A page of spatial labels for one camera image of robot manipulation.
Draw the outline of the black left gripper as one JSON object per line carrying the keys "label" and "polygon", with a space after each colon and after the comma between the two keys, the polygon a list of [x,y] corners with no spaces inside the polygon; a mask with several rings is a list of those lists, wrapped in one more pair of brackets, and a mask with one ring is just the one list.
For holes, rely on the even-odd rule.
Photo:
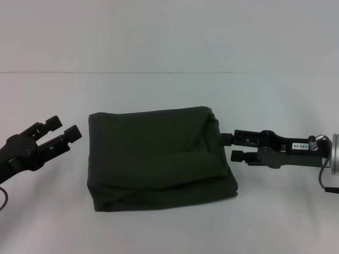
{"label": "black left gripper", "polygon": [[60,127],[62,123],[55,115],[45,123],[33,124],[25,130],[25,134],[16,134],[8,138],[1,148],[1,184],[23,171],[40,169],[46,162],[69,151],[68,144],[82,137],[78,127],[73,125],[62,135],[37,146],[37,140]]}

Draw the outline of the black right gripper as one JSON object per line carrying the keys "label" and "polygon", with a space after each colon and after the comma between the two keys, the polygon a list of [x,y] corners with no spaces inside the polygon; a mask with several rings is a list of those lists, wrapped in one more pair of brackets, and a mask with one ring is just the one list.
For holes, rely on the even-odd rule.
{"label": "black right gripper", "polygon": [[220,140],[223,146],[258,147],[257,152],[232,151],[232,162],[244,162],[248,166],[321,167],[332,155],[332,142],[325,138],[317,142],[316,150],[311,150],[308,139],[284,138],[273,131],[235,130],[233,134],[222,133]]}

